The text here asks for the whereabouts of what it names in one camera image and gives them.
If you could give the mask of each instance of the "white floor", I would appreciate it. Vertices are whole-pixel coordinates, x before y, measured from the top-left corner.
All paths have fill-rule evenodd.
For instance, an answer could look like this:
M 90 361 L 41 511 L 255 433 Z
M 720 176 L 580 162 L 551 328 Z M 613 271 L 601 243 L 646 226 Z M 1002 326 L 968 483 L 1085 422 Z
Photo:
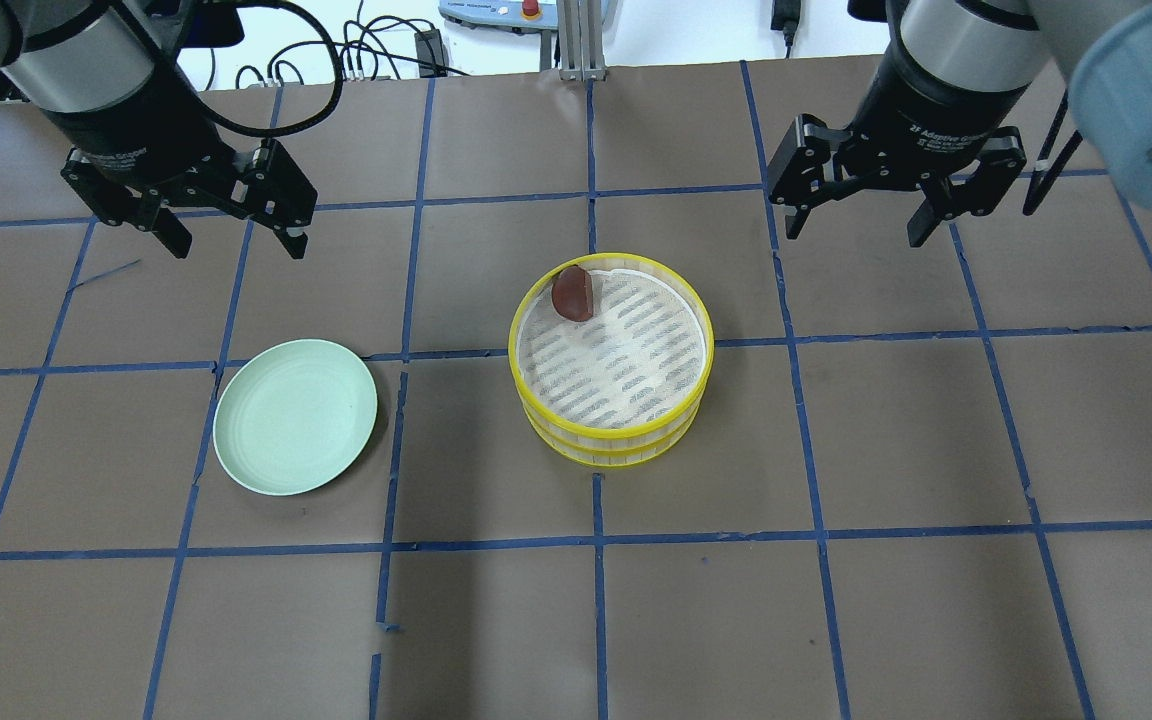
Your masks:
M 344 20 L 355 17 L 357 9 L 353 0 L 297 1 L 338 40 Z M 539 36 L 456 26 L 440 17 L 438 0 L 365 0 L 364 22 L 385 14 L 433 20 L 444 31 L 450 63 L 465 73 L 533 73 L 538 68 Z M 771 17 L 772 0 L 613 0 L 612 13 L 604 24 L 604 53 L 608 65 L 719 63 L 783 58 L 785 41 L 779 32 L 770 29 Z M 212 88 L 234 88 L 234 74 L 242 65 L 255 65 L 265 73 L 276 51 L 293 41 L 314 38 L 305 23 L 288 13 L 245 9 L 242 18 L 247 39 L 236 47 L 215 52 Z M 410 29 L 385 32 L 384 38 L 392 53 L 415 56 Z M 794 46 L 796 58 L 882 53 L 886 46 L 887 26 L 849 17 L 844 0 L 804 0 L 803 24 Z M 332 77 L 328 59 L 320 46 L 293 50 L 285 58 L 301 69 L 306 83 L 324 83 Z M 179 62 L 197 88 L 206 85 L 211 70 L 207 51 L 187 50 Z M 403 77 L 416 76 L 415 65 L 401 63 L 397 68 Z M 255 76 L 248 73 L 243 86 L 252 82 Z

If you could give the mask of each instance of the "light green plate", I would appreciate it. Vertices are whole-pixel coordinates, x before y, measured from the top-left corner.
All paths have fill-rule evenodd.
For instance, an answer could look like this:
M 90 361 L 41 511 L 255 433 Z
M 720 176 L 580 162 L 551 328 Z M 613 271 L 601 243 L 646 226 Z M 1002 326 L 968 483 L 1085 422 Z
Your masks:
M 325 340 L 271 347 L 229 381 L 211 439 L 225 472 L 263 495 L 296 495 L 338 477 L 376 426 L 376 381 Z

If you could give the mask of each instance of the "brown food item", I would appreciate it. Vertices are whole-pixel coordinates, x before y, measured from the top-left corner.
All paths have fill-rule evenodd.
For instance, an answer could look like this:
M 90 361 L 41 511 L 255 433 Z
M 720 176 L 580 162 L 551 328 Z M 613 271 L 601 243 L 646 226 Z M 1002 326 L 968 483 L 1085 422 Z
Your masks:
M 584 323 L 594 316 L 594 279 L 581 265 L 563 268 L 554 278 L 554 310 L 573 323 Z

